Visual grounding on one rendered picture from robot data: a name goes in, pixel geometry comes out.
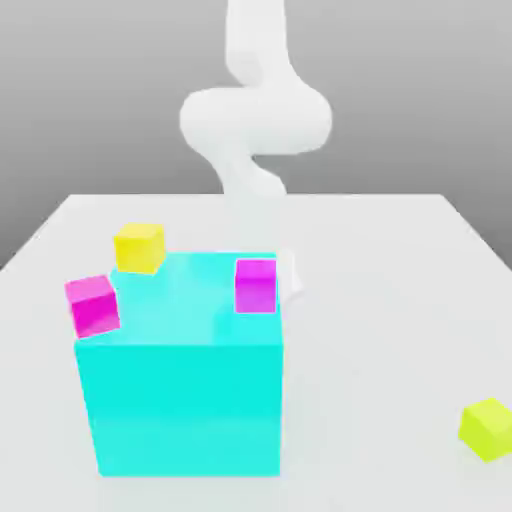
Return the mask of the small purple cube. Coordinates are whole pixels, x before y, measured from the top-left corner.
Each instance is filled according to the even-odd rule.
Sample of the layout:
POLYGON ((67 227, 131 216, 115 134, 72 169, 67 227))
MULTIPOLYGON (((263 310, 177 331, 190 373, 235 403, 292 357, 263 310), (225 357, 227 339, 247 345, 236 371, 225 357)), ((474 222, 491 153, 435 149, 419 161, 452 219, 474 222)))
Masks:
POLYGON ((235 312, 275 313, 277 264, 275 259, 238 259, 235 266, 235 312))

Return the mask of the small yellow cube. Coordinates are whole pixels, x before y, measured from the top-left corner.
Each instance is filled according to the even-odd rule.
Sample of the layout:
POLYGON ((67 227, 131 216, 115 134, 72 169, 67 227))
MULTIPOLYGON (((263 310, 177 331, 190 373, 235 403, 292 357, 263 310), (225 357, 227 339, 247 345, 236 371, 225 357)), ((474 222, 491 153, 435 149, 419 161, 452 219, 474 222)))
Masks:
POLYGON ((114 236, 119 272, 154 275, 166 258, 161 224, 127 223, 114 236))

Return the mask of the small pink cube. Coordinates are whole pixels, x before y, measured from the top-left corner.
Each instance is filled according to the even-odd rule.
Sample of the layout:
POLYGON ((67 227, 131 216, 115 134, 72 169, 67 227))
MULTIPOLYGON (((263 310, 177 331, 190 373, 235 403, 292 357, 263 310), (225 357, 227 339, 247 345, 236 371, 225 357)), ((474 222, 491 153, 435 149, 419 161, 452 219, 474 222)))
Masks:
POLYGON ((71 280, 64 289, 79 339, 120 328, 116 292, 106 275, 71 280))

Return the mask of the small lime cube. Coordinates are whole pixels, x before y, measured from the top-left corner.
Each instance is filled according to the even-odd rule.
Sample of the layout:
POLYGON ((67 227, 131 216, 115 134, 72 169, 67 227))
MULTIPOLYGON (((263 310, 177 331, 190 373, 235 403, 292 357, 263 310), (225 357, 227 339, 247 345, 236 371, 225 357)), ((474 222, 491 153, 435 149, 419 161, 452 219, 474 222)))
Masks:
POLYGON ((484 462, 512 453, 512 410, 496 398, 465 407, 458 438, 484 462))

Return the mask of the large cyan box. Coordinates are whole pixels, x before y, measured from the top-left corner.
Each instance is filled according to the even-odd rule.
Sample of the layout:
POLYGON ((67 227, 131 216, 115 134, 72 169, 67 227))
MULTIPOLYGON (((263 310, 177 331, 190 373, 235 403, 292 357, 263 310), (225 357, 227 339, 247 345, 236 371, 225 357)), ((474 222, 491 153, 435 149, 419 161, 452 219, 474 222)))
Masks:
POLYGON ((117 329, 76 341, 99 473, 280 472, 279 312, 239 313, 239 252, 171 252, 157 273, 109 275, 117 329))

